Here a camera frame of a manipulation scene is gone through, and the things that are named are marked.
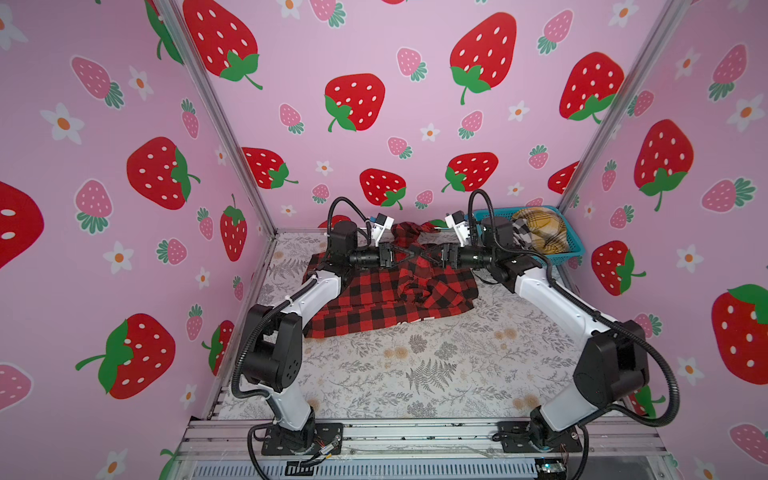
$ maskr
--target black mounting plate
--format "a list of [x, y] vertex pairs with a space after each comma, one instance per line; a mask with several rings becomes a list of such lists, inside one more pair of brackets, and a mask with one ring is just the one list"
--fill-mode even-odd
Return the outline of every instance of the black mounting plate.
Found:
[[[314, 448], [308, 453], [296, 453], [291, 451], [283, 442], [283, 436], [285, 430], [281, 429], [277, 425], [272, 425], [266, 430], [264, 435], [264, 443], [261, 445], [261, 455], [264, 456], [283, 456], [283, 455], [312, 455], [317, 451]], [[328, 445], [333, 442], [336, 436], [340, 439], [344, 438], [344, 424], [343, 423], [324, 423], [317, 422], [315, 425], [315, 438], [320, 438], [323, 443]], [[341, 453], [341, 441], [339, 444], [331, 450], [331, 455], [338, 455]]]
[[[499, 422], [498, 430], [500, 432], [524, 433], [528, 428], [528, 422]], [[564, 446], [565, 452], [580, 452], [581, 442], [578, 435], [574, 439], [571, 435], [576, 433], [574, 427], [563, 431], [563, 435], [558, 437], [558, 444], [552, 446], [549, 452], [560, 452], [560, 445]], [[535, 448], [530, 442], [516, 442], [514, 439], [502, 439], [502, 448], [504, 453], [544, 453]]]

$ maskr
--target plaid fabric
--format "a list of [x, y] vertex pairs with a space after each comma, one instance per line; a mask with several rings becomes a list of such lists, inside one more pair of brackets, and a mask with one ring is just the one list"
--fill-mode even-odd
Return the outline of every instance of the plaid fabric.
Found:
[[[422, 231], [431, 230], [410, 222], [396, 224], [392, 227], [393, 243], [418, 253], [432, 246], [416, 242]], [[323, 253], [312, 255], [304, 281], [322, 258]], [[349, 288], [312, 318], [304, 334], [320, 339], [458, 315], [471, 310], [477, 297], [478, 287], [470, 269], [443, 269], [416, 257], [386, 270], [361, 270]]]

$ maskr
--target pink strawberry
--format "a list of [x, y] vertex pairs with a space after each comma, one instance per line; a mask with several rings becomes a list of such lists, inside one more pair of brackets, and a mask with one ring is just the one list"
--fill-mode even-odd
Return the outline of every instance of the pink strawberry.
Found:
[[197, 211], [197, 222], [200, 223], [200, 233], [203, 234], [205, 240], [212, 240], [214, 238], [214, 219], [208, 215], [208, 209], [200, 208]]
[[717, 182], [701, 197], [701, 206], [719, 214], [730, 211], [734, 206], [743, 207], [753, 199], [753, 193], [757, 187], [752, 186], [752, 181], [739, 178], [735, 182], [725, 179]]
[[336, 0], [310, 0], [312, 11], [321, 22], [328, 22], [331, 28], [341, 28], [344, 25], [344, 5]]
[[32, 386], [27, 372], [13, 363], [0, 362], [0, 412], [27, 398]]
[[563, 10], [544, 26], [544, 36], [538, 39], [538, 54], [549, 55], [558, 47], [558, 43], [565, 40], [571, 31], [571, 23], [574, 21], [573, 10]]
[[741, 78], [746, 70], [746, 45], [736, 45], [730, 49], [712, 74], [710, 85], [710, 100], [718, 101], [725, 98], [735, 86], [733, 83]]
[[536, 145], [536, 147], [529, 153], [531, 158], [528, 159], [528, 163], [531, 164], [536, 170], [544, 168], [544, 165], [549, 160], [549, 154], [547, 148], [544, 145]]
[[389, 140], [386, 141], [386, 144], [389, 147], [390, 154], [398, 155], [403, 160], [410, 158], [411, 155], [413, 155], [413, 150], [408, 146], [408, 142], [402, 138], [390, 137]]
[[640, 315], [634, 317], [634, 322], [637, 325], [643, 327], [645, 338], [647, 339], [650, 339], [654, 335], [661, 335], [662, 323], [659, 321], [659, 317], [655, 316], [653, 313], [648, 313], [647, 315], [645, 313], [641, 313]]
[[624, 205], [624, 208], [617, 208], [614, 214], [611, 215], [611, 226], [622, 229], [627, 226], [627, 223], [632, 223], [633, 218], [634, 208], [631, 205]]
[[189, 98], [185, 98], [181, 102], [181, 110], [183, 110], [181, 112], [181, 121], [183, 121], [184, 126], [187, 128], [190, 137], [197, 138], [197, 132], [200, 130], [200, 122], [197, 121], [197, 116], [195, 116], [196, 111]]
[[462, 120], [462, 127], [459, 128], [458, 135], [462, 140], [469, 140], [475, 136], [475, 132], [480, 130], [481, 126], [482, 112], [480, 110], [473, 111]]
[[192, 306], [187, 319], [187, 338], [194, 342], [203, 329], [203, 308], [196, 303]]
[[235, 298], [243, 301], [243, 291], [245, 287], [243, 286], [243, 281], [239, 276], [235, 276], [235, 279], [232, 280], [232, 288], [235, 289]]
[[163, 263], [178, 265], [187, 258], [187, 248], [175, 238], [163, 240], [157, 245], [157, 259]]
[[763, 433], [751, 423], [736, 425], [730, 430], [730, 439], [750, 457], [768, 465], [768, 432]]
[[330, 196], [331, 193], [328, 190], [328, 186], [325, 184], [317, 185], [312, 189], [312, 200], [314, 200], [316, 204], [324, 204]]
[[416, 208], [419, 210], [424, 210], [432, 202], [434, 197], [435, 196], [431, 190], [424, 190], [420, 194], [416, 195], [416, 202], [414, 205], [416, 205]]
[[74, 205], [80, 210], [75, 218], [83, 231], [95, 235], [109, 227], [107, 217], [112, 215], [112, 200], [100, 181], [86, 180], [74, 196]]
[[654, 94], [648, 90], [643, 90], [639, 95], [635, 95], [627, 108], [627, 115], [630, 117], [640, 117], [654, 103]]
[[422, 54], [411, 48], [400, 48], [397, 51], [397, 65], [400, 73], [410, 77], [411, 81], [421, 81], [427, 75], [427, 64], [422, 61]]
[[295, 108], [288, 104], [280, 105], [280, 121], [288, 127], [288, 131], [295, 135], [304, 132], [304, 124], [301, 123], [301, 115]]
[[125, 102], [117, 82], [110, 82], [107, 71], [93, 60], [75, 55], [71, 60], [72, 71], [78, 76], [85, 90], [108, 107], [120, 110]]
[[616, 181], [616, 162], [609, 160], [605, 164], [605, 172], [603, 172], [603, 191], [607, 192], [613, 187]]

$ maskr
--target white flower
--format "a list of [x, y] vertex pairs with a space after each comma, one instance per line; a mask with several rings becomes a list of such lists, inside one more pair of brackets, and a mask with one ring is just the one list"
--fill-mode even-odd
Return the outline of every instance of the white flower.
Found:
[[317, 168], [315, 169], [315, 172], [320, 172], [327, 177], [328, 173], [332, 171], [333, 169], [330, 166], [330, 162], [317, 162]]
[[520, 182], [512, 185], [511, 187], [507, 187], [509, 189], [509, 192], [507, 192], [507, 195], [515, 195], [516, 197], [525, 190], [525, 187], [520, 186]]
[[701, 53], [694, 53], [694, 48], [688, 48], [685, 56], [676, 61], [674, 66], [677, 67], [677, 73], [674, 75], [674, 79], [677, 80], [682, 76], [690, 77], [690, 74], [694, 72], [694, 64], [699, 61]]
[[435, 128], [434, 124], [427, 125], [427, 128], [422, 128], [422, 140], [435, 141], [435, 137], [440, 133], [440, 130]]
[[736, 113], [731, 115], [725, 123], [736, 124], [739, 133], [746, 130], [746, 127], [753, 120], [759, 120], [766, 116], [766, 112], [760, 108], [763, 101], [763, 94], [757, 95], [751, 101], [739, 100], [736, 102]]
[[278, 5], [282, 5], [283, 8], [280, 13], [283, 14], [283, 18], [291, 15], [296, 20], [299, 19], [299, 7], [304, 0], [277, 0]]
[[80, 144], [80, 134], [78, 131], [85, 126], [83, 120], [69, 116], [69, 112], [64, 104], [56, 105], [56, 111], [40, 110], [40, 115], [51, 125], [51, 135], [54, 140], [69, 138], [76, 144]]
[[187, 407], [190, 405], [190, 403], [194, 403], [195, 397], [194, 397], [194, 391], [197, 389], [197, 385], [190, 385], [187, 384], [187, 388], [184, 389], [184, 394], [179, 399], [179, 402], [182, 402], [184, 404], [184, 410], [187, 409]]
[[696, 385], [696, 379], [704, 378], [704, 374], [701, 372], [701, 370], [696, 368], [695, 358], [692, 357], [686, 360], [677, 357], [677, 363], [680, 365], [680, 368], [677, 369], [677, 374], [687, 378], [691, 385]]
[[128, 84], [135, 88], [136, 90], [139, 90], [139, 95], [141, 96], [141, 100], [147, 100], [147, 95], [152, 95], [154, 93], [154, 90], [152, 90], [152, 87], [149, 86], [149, 83], [147, 83], [147, 72], [146, 71], [136, 71], [135, 68], [128, 65], [128, 70], [131, 71], [131, 79], [128, 81]]
[[594, 213], [594, 206], [592, 205], [592, 202], [584, 205], [584, 217], [592, 218], [593, 213]]
[[525, 106], [525, 102], [523, 100], [520, 100], [519, 104], [512, 105], [509, 108], [508, 120], [523, 121], [523, 115], [527, 114], [529, 111], [531, 111], [531, 109]]
[[11, 13], [11, 7], [6, 4], [0, 4], [0, 48], [3, 50], [9, 50], [11, 48], [11, 40], [20, 42], [27, 41], [21, 30], [13, 25], [13, 14]]
[[714, 465], [711, 463], [704, 463], [697, 457], [694, 457], [694, 461], [696, 462], [695, 474], [697, 477], [701, 478], [702, 480], [720, 480], [717, 476], [717, 473], [715, 472]]
[[210, 286], [210, 272], [205, 270], [204, 266], [200, 267], [200, 273], [194, 276], [197, 280], [197, 289], [202, 290], [204, 286]]
[[123, 248], [123, 244], [120, 242], [114, 243], [114, 251], [107, 252], [104, 255], [104, 260], [112, 262], [112, 275], [115, 275], [120, 270], [130, 270], [131, 257], [134, 255], [132, 248]]
[[614, 16], [608, 22], [608, 26], [619, 24], [620, 27], [627, 26], [627, 20], [631, 15], [640, 10], [637, 5], [632, 5], [634, 0], [624, 0], [622, 3], [614, 3]]
[[696, 254], [696, 245], [691, 245], [687, 250], [677, 249], [677, 256], [680, 258], [677, 261], [677, 268], [686, 267], [689, 272], [696, 271], [696, 265], [704, 261], [704, 257]]
[[109, 452], [107, 455], [107, 464], [96, 474], [97, 480], [112, 480], [116, 475], [120, 475], [125, 470], [125, 456], [128, 449], [120, 453]]

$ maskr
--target cloth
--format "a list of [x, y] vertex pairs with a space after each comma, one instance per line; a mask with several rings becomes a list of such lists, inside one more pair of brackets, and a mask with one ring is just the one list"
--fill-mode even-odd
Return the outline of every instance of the cloth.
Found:
[[571, 251], [568, 229], [563, 219], [546, 207], [530, 207], [512, 215], [512, 222], [521, 229], [521, 220], [530, 232], [531, 246], [540, 253], [554, 255]]
[[[398, 223], [392, 227], [392, 243], [418, 253], [433, 245], [420, 245], [416, 241], [419, 235], [432, 231], [434, 227], [427, 223]], [[404, 256], [398, 253], [398, 260]], [[312, 255], [304, 281], [322, 258], [323, 253]], [[474, 308], [472, 301], [477, 297], [470, 269], [443, 269], [416, 257], [390, 269], [360, 270], [349, 288], [310, 320], [304, 335], [320, 339], [458, 315]]]

